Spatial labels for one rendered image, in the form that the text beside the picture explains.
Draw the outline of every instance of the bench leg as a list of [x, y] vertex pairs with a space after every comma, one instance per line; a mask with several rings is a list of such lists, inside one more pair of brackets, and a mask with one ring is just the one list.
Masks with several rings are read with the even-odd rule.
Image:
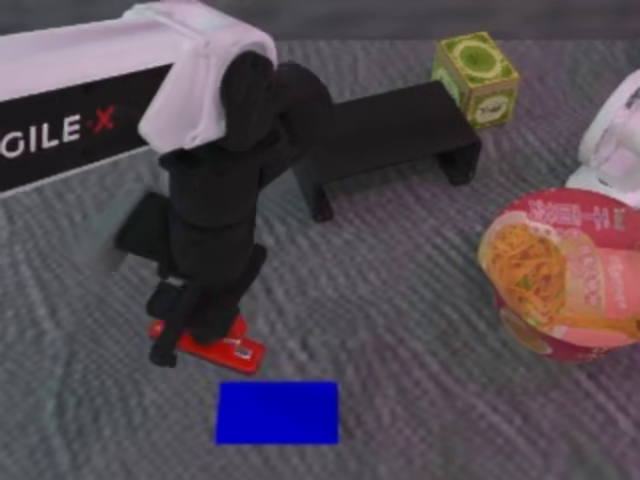
[[312, 178], [304, 161], [295, 165], [292, 170], [313, 219], [316, 222], [333, 220], [333, 208], [331, 208], [329, 197], [322, 184]]
[[438, 156], [440, 169], [451, 185], [466, 185], [473, 180], [481, 149], [482, 145], [476, 143]]

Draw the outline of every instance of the red toy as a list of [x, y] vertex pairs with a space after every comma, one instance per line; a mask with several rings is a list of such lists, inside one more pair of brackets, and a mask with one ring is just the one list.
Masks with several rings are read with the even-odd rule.
[[[154, 320], [149, 325], [149, 336], [155, 340], [163, 328], [162, 320]], [[245, 338], [246, 334], [247, 323], [242, 316], [238, 316], [229, 335], [222, 340], [203, 346], [197, 344], [191, 335], [185, 333], [180, 337], [177, 347], [184, 353], [195, 355], [211, 363], [245, 375], [253, 375], [260, 368], [265, 347], [261, 343]]]

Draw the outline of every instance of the black bench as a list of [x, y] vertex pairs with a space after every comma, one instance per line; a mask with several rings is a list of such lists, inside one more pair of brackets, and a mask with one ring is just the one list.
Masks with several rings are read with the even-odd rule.
[[451, 185], [469, 183], [482, 142], [440, 82], [338, 104], [331, 128], [293, 167], [318, 222], [333, 219], [325, 185], [437, 156]]

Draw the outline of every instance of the yellow and green box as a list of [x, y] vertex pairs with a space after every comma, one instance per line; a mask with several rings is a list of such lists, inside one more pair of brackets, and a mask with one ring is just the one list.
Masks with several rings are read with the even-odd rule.
[[441, 81], [474, 128], [507, 123], [520, 75], [488, 33], [438, 42], [432, 80]]

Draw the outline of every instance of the blue rectangle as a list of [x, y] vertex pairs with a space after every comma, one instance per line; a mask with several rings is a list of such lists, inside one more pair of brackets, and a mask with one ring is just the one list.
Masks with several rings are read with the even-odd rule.
[[335, 382], [223, 382], [218, 445], [335, 445], [339, 442]]

